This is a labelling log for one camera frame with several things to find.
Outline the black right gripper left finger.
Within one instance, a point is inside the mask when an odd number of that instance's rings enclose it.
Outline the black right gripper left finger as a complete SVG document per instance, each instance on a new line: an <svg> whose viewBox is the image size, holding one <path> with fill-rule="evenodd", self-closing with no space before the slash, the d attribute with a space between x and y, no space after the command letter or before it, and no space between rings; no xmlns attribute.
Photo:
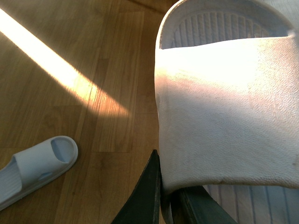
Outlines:
<svg viewBox="0 0 299 224"><path fill-rule="evenodd" d="M113 219L113 224L159 223L161 170L157 150L153 150L126 203Z"/></svg>

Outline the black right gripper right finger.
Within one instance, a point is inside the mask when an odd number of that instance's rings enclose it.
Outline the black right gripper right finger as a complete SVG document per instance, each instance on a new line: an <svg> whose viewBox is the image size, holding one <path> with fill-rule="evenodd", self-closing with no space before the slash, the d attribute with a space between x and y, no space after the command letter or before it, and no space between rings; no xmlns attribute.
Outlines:
<svg viewBox="0 0 299 224"><path fill-rule="evenodd" d="M171 195L175 224L235 224L236 221L202 186L176 190Z"/></svg>

